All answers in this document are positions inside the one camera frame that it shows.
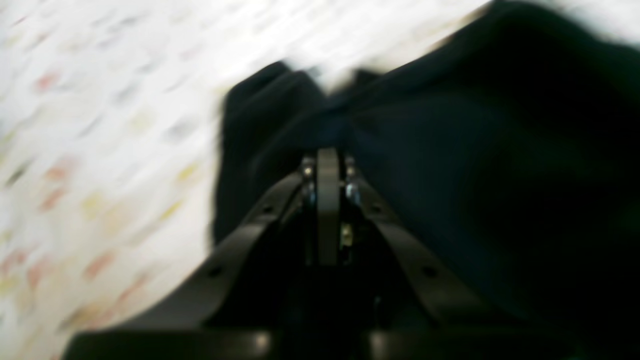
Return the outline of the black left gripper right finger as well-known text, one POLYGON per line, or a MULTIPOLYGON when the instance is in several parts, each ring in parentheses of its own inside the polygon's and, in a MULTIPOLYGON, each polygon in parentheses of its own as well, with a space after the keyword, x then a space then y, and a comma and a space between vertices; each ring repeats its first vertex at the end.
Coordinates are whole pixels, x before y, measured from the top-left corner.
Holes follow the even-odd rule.
POLYGON ((406 229, 346 155, 347 204, 363 221, 353 228, 387 261, 374 296, 373 360, 564 360, 566 339, 528 325, 489 303, 406 229))

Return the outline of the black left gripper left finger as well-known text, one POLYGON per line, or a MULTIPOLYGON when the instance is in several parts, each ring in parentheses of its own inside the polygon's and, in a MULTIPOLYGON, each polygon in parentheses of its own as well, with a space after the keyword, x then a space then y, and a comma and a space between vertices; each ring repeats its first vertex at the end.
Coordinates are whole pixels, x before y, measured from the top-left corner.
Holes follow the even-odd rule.
POLYGON ((341 158, 324 148, 258 199, 214 252, 158 303, 76 335, 65 360, 270 360, 281 330, 330 310, 341 264, 341 158))

